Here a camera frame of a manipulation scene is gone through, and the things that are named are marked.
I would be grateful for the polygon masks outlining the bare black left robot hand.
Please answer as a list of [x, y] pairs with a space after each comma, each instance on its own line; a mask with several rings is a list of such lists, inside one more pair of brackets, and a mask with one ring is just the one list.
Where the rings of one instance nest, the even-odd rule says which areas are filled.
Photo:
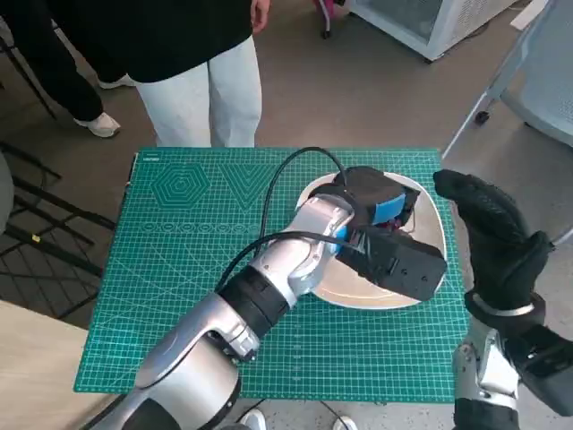
[[353, 227], [394, 224], [404, 226], [420, 192], [366, 166], [346, 170], [346, 191], [353, 199]]

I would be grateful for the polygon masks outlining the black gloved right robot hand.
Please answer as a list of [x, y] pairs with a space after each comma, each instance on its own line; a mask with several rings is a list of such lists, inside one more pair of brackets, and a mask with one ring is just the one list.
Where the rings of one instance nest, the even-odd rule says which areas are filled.
[[456, 204], [466, 225], [473, 293], [500, 311], [531, 305], [552, 249], [548, 235], [531, 233], [514, 200], [477, 176], [443, 169], [433, 181], [436, 193]]

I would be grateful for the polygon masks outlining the person's hand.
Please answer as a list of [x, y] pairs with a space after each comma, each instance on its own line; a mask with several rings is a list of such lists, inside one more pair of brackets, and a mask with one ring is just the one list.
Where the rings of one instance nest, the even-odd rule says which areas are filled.
[[270, 0], [252, 0], [251, 25], [253, 33], [259, 33], [267, 26], [270, 4]]

